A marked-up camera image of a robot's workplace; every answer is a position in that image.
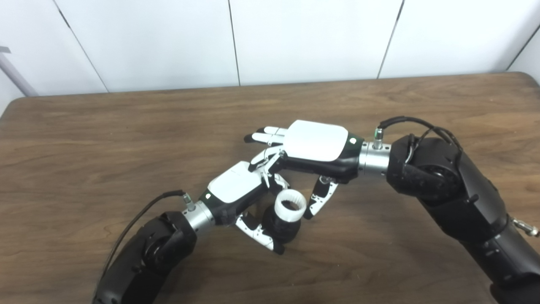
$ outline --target cable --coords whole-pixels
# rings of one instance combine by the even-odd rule
[[[414,145],[414,147],[413,147],[413,141],[411,141],[409,139],[409,149],[408,149],[409,152],[408,152],[407,159],[405,160],[405,163],[409,163],[409,161],[413,159],[414,152],[416,151],[416,149],[418,149],[418,147],[420,146],[420,143],[424,140],[424,138],[430,132],[435,132],[444,141],[446,141],[449,144],[454,144],[456,146],[456,148],[458,148],[458,156],[457,156],[457,159],[456,159],[456,165],[457,166],[459,165],[459,162],[461,160],[461,155],[463,154],[463,147],[461,147],[461,144],[457,140],[456,136],[454,136],[454,134],[452,132],[450,132],[449,130],[447,130],[447,129],[444,129],[442,127],[437,127],[437,126],[435,126],[435,125],[433,125],[433,124],[431,124],[431,123],[429,123],[429,122],[427,122],[427,121],[425,121],[423,119],[416,118],[416,117],[410,117],[410,116],[396,116],[396,117],[389,118],[387,120],[382,121],[377,128],[378,129],[386,129],[386,128],[390,127],[393,124],[402,123],[402,122],[415,122],[415,123],[421,124],[421,125],[428,128],[422,134],[422,136],[420,136],[418,141],[416,141],[416,144]]]
[[[436,127],[436,126],[432,125],[431,123],[429,123],[429,122],[427,122],[427,121],[425,121],[423,119],[416,118],[416,117],[410,117],[410,116],[392,117],[392,118],[389,118],[387,120],[381,121],[381,123],[379,124],[379,126],[377,128],[386,129],[386,128],[390,127],[393,124],[397,124],[397,123],[401,123],[401,122],[415,122],[415,123],[421,124],[421,125],[427,127],[428,129],[433,129],[433,131],[435,133],[437,133],[437,135],[440,136],[442,139],[444,139],[444,141],[446,141],[447,143],[452,143],[452,141],[453,141],[448,134],[445,134],[444,132],[441,131],[442,128]]]
[[[165,192],[161,195],[159,195],[158,197],[156,197],[155,199],[153,199],[152,201],[150,201],[141,211],[139,211],[139,213],[129,222],[129,224],[127,224],[126,228],[124,228],[124,231],[122,231],[122,233],[120,233],[120,235],[118,236],[118,239],[116,240],[116,242],[114,243],[114,245],[112,246],[112,249],[111,249],[111,252],[109,253],[109,256],[107,257],[107,259],[105,260],[105,265],[103,266],[103,270],[102,270],[102,274],[101,274],[101,277],[99,278],[98,280],[98,283],[96,284],[96,289],[94,289],[94,292],[93,292],[93,295],[92,295],[92,302],[94,301],[94,298],[96,297],[96,292],[98,290],[98,285],[99,285],[99,282],[101,282],[101,280],[103,279],[103,277],[105,276],[105,274],[107,273],[107,270],[109,269],[109,266],[112,262],[112,258],[114,257],[114,254],[116,253],[116,250],[118,250],[118,247],[120,246],[120,243],[122,243],[122,240],[124,239],[124,237],[126,236],[126,234],[130,231],[131,227],[133,227],[133,225],[157,202],[159,202],[160,200],[166,198],[166,197],[171,197],[171,196],[183,196],[184,194],[186,194],[184,191],[182,190],[176,190],[176,191],[169,191],[169,192]]]

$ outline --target wood grain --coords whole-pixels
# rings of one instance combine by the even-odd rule
[[[540,226],[539,101],[517,73],[19,99],[0,120],[0,302],[88,303],[111,245],[147,201],[178,188],[197,196],[264,148],[245,134],[299,118],[365,137],[396,115],[444,126],[509,212]],[[387,141],[422,131],[397,125]],[[283,175],[311,193],[316,176]],[[183,207],[169,199],[145,219]],[[277,256],[215,228],[156,303],[493,303],[465,250],[383,180],[340,186],[286,247]]]

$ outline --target robot finger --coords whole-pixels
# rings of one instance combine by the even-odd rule
[[[291,186],[284,178],[283,176],[279,175],[279,174],[274,174],[274,180],[276,182],[276,184],[281,187],[281,190],[286,190],[286,189],[289,189],[289,187]]]
[[[304,218],[310,220],[315,214],[317,214],[321,208],[328,202],[328,200],[334,194],[338,183],[330,177],[319,176],[313,193],[309,199],[308,208],[304,212]]]
[[[282,255],[283,252],[285,252],[285,247],[270,236],[270,234],[263,229],[261,223],[250,213],[241,214],[236,221],[236,226],[240,228],[242,232],[247,234],[247,236],[273,252],[279,255]]]
[[[274,134],[274,135],[281,135],[285,136],[285,133],[287,133],[287,129],[285,128],[278,128],[278,127],[264,127],[262,131],[266,134]]]
[[[275,146],[278,144],[283,144],[285,133],[287,133],[287,129],[284,128],[264,127],[260,128],[255,133],[246,135],[244,137],[244,142],[259,142],[265,143],[269,146]]]
[[[276,146],[271,147],[268,149],[264,149],[261,153],[257,154],[250,162],[249,164],[249,172],[253,172],[256,170],[256,168],[260,167],[262,164],[265,164],[268,162],[268,160],[275,154],[281,152],[283,150],[283,146]]]
[[[269,146],[277,146],[277,145],[283,144],[284,138],[285,137],[283,135],[252,133],[244,137],[244,142],[246,143],[258,142],[258,143],[265,143]]]

